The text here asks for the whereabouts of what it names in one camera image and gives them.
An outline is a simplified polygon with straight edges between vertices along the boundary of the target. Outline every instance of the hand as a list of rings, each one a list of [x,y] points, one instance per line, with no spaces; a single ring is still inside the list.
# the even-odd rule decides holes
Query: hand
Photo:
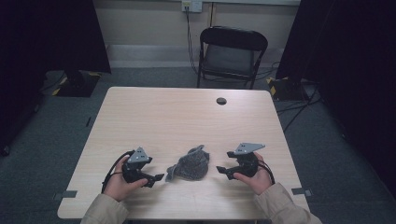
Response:
[[[254,152],[259,161],[263,161],[260,154]],[[268,172],[259,166],[257,173],[253,177],[248,177],[239,173],[234,173],[233,177],[247,184],[257,195],[261,195],[272,186]]]
[[[122,164],[128,160],[129,156],[122,158],[116,165],[113,176],[108,180],[104,194],[120,202],[128,197],[135,189],[139,189],[148,183],[147,179],[139,179],[134,183],[127,183],[122,176]]]

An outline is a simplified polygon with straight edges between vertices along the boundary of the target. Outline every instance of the wooden table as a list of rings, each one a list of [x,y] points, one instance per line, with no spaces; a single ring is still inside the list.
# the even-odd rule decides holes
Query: wooden table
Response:
[[[223,97],[226,105],[218,105]],[[242,142],[263,143],[258,150],[273,170],[276,182],[296,204],[308,209],[288,144],[267,91],[163,89],[114,87],[109,89],[92,127],[58,216],[82,218],[101,191],[102,181],[124,152],[142,147],[153,161],[143,168],[149,175],[166,174],[188,150],[205,145],[209,171],[200,181],[174,179],[156,182],[152,189],[133,192],[126,201],[130,219],[227,220],[260,219],[254,193],[242,182],[228,180],[216,166],[231,168],[227,157]]]

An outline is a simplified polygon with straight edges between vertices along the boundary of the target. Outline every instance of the chair backrest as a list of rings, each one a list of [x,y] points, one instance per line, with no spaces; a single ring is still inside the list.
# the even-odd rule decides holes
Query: chair backrest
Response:
[[[233,49],[266,50],[268,41],[256,31],[243,30],[225,26],[212,26],[204,29],[200,36],[203,43],[229,47]]]

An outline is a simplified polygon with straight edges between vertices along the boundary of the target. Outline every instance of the black chair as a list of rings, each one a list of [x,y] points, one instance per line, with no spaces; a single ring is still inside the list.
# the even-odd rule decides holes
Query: black chair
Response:
[[[200,42],[197,88],[202,74],[203,78],[210,75],[245,80],[245,84],[250,81],[253,89],[268,46],[265,36],[255,31],[213,26],[201,32]]]

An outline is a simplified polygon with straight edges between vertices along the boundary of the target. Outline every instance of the gray cloth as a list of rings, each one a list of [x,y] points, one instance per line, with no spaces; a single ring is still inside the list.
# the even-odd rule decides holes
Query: gray cloth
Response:
[[[187,155],[181,157],[176,165],[169,167],[166,172],[165,181],[170,182],[174,175],[181,176],[189,180],[202,179],[207,173],[209,164],[209,153],[203,150],[204,145],[192,148]]]

